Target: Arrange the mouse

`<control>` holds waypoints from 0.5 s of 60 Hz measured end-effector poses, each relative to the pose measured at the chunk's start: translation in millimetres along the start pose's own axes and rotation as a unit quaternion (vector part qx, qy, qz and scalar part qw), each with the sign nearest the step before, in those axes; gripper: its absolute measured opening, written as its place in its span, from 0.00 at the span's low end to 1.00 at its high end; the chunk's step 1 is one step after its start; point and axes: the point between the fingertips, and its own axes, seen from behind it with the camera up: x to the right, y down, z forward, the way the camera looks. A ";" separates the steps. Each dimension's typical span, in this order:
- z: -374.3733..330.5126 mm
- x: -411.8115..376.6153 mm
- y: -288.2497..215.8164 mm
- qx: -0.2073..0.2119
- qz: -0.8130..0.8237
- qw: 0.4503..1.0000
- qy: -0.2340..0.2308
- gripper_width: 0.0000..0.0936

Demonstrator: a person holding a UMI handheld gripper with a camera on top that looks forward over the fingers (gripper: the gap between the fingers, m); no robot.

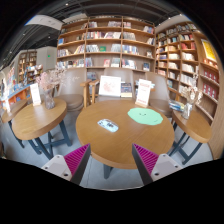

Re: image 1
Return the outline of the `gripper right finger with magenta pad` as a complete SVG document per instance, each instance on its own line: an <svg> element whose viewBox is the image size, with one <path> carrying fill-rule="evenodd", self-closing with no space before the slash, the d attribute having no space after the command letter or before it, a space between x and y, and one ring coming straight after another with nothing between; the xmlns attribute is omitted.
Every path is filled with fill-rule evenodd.
<svg viewBox="0 0 224 224"><path fill-rule="evenodd" d="M158 155L137 144L132 145L132 155L144 185L182 169L182 166L167 154Z"/></svg>

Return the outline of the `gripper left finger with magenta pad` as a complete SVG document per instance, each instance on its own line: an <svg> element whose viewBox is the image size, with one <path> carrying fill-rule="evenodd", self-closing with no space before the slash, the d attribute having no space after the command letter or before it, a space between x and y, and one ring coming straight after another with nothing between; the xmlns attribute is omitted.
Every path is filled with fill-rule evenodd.
<svg viewBox="0 0 224 224"><path fill-rule="evenodd" d="M42 169L79 185L90 154L91 147L89 144L86 144L65 156L55 155Z"/></svg>

